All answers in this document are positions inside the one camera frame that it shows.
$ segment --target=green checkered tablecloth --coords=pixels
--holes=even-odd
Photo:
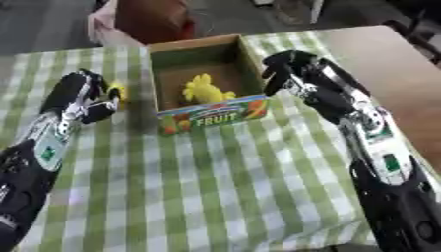
[[[258,57],[330,56],[317,34],[246,37]],[[374,244],[336,127],[281,92],[267,117],[162,137],[145,48],[17,56],[0,94],[0,146],[80,67],[127,84],[130,102],[72,138],[59,179],[19,251],[268,251]]]

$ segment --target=open box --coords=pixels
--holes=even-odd
[[[266,115],[264,83],[240,35],[153,44],[149,51],[156,113],[164,134]],[[234,91],[236,99],[211,104],[185,101],[187,82],[204,73],[223,93]]]

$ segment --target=fruit box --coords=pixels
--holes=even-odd
[[[224,35],[149,46],[151,83],[161,132],[170,135],[266,115],[264,83],[240,35]],[[185,85],[207,73],[236,99],[210,104],[187,102]]]

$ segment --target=robotic arm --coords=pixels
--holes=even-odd
[[[103,94],[108,100],[97,100]],[[26,133],[0,153],[0,251],[11,251],[28,233],[78,124],[110,117],[124,98],[124,90],[101,75],[71,73],[55,86]]]
[[[287,89],[334,123],[352,156],[359,202],[385,252],[441,250],[441,208],[391,114],[326,58],[285,51],[264,60],[267,96]]]

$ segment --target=yellow toy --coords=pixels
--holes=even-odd
[[[235,92],[223,93],[218,87],[212,85],[212,77],[209,74],[197,75],[192,82],[187,83],[183,94],[188,102],[196,98],[201,104],[223,102],[236,98]]]
[[[108,87],[107,95],[110,95],[110,92],[115,89],[119,91],[119,95],[120,95],[119,106],[124,107],[124,103],[126,103],[128,99],[127,90],[121,83],[115,81],[111,83],[110,86]]]

